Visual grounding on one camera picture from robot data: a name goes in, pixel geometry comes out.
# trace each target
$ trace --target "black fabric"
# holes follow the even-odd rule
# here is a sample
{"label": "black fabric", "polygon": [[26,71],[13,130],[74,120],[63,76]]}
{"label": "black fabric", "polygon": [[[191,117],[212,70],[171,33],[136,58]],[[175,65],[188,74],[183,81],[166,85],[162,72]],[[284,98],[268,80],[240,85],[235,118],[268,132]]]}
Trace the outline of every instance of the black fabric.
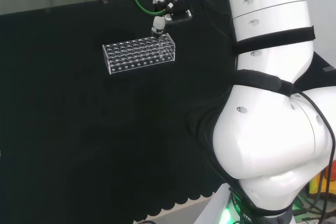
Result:
{"label": "black fabric", "polygon": [[264,89],[288,97],[290,97],[294,91],[294,85],[291,82],[281,80],[279,77],[270,74],[247,69],[235,71],[233,85]]}
{"label": "black fabric", "polygon": [[245,52],[278,47],[315,39],[314,27],[297,28],[276,33],[260,35],[238,41],[233,45],[233,52],[237,55]]}
{"label": "black fabric", "polygon": [[[151,35],[133,1],[0,17],[0,223],[129,224],[217,191],[184,119],[229,87],[235,56],[193,8],[169,30],[176,62],[111,76],[101,45]],[[297,87],[336,85],[327,66],[315,56]]]}

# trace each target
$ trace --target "black velcro strap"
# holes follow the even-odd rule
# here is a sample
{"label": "black velcro strap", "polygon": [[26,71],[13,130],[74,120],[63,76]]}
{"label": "black velcro strap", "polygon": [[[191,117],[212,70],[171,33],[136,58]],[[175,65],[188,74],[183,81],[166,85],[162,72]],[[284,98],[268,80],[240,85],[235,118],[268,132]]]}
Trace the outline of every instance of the black velcro strap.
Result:
{"label": "black velcro strap", "polygon": [[287,97],[290,97],[294,91],[294,85],[291,82],[281,80],[279,77],[270,74],[247,69],[235,71],[233,85],[264,89]]}
{"label": "black velcro strap", "polygon": [[315,33],[313,26],[297,28],[241,40],[233,46],[233,52],[240,55],[245,52],[312,41],[314,39]]}

